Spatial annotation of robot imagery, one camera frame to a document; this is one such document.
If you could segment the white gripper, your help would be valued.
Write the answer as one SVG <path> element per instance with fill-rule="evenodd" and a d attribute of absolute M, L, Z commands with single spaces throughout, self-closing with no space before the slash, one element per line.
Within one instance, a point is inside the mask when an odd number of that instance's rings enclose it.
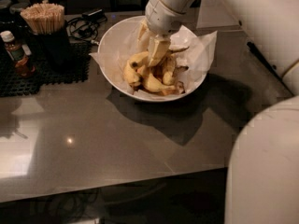
<path fill-rule="evenodd" d="M 148 49 L 148 67 L 156 66 L 167 53 L 171 40 L 186 13 L 186 0 L 149 0 L 146 5 L 146 20 L 142 20 L 136 40 L 136 50 Z M 150 31 L 156 34 L 150 37 Z"/>

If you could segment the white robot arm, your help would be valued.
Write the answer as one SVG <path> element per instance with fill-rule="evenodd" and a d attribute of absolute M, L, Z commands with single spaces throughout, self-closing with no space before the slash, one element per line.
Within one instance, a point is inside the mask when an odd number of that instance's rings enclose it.
<path fill-rule="evenodd" d="M 194 0 L 149 0 L 152 32 L 175 33 Z M 258 113 L 237 137 L 228 164 L 225 224 L 299 224 L 299 0 L 221 0 L 271 69 L 249 70 L 267 94 L 278 80 L 292 97 Z"/>

